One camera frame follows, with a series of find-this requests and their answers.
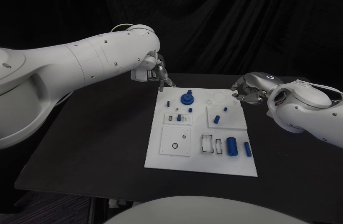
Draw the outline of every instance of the white board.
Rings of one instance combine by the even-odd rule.
[[[189,89],[195,102],[192,105],[185,105],[180,97]],[[146,168],[258,176],[254,156],[248,157],[245,152],[244,143],[250,142],[250,137],[244,110],[241,102],[232,97],[234,93],[237,91],[222,89],[167,87],[163,92],[159,92]],[[218,124],[214,123],[216,115],[221,117]],[[212,144],[208,141],[209,137],[206,136],[203,140],[202,135],[212,136]],[[228,137],[237,138],[237,156],[228,155]],[[214,147],[214,152],[203,151],[203,144],[208,150],[211,150],[208,146]]]

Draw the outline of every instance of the small blue part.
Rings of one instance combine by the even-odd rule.
[[[247,151],[247,156],[251,157],[252,156],[252,151],[251,151],[251,147],[250,147],[248,142],[245,142],[245,151]]]
[[[227,138],[227,143],[228,143],[228,155],[237,156],[238,155],[238,144],[237,144],[235,137]]]
[[[189,90],[188,93],[182,95],[180,102],[185,105],[191,105],[195,102],[195,97],[192,95],[192,90]]]
[[[218,124],[218,122],[219,122],[219,119],[221,119],[221,117],[219,116],[216,116],[216,118],[215,118],[215,120],[214,120],[214,122]]]

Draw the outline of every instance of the table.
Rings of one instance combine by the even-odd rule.
[[[179,87],[229,89],[240,76],[170,78]],[[126,73],[75,91],[15,187],[139,202],[221,197],[343,223],[343,149],[280,128],[265,104],[242,104],[258,177],[144,168],[157,89]]]

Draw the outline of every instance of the black background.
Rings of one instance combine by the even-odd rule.
[[[0,8],[3,48],[46,47],[110,32],[117,24],[146,24],[169,72],[261,71],[343,89],[343,0],[0,0]],[[0,151],[6,194],[42,129]]]

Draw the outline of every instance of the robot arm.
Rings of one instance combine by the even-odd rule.
[[[287,131],[307,130],[320,140],[343,148],[343,100],[332,101],[314,87],[343,96],[338,89],[301,80],[284,84],[276,76],[260,72],[248,73],[234,84],[232,91],[241,85],[248,94],[232,96],[250,104],[260,104],[267,98],[267,115]]]
[[[0,148],[36,131],[59,99],[84,86],[131,71],[133,80],[175,87],[159,50],[144,25],[46,48],[0,48]]]

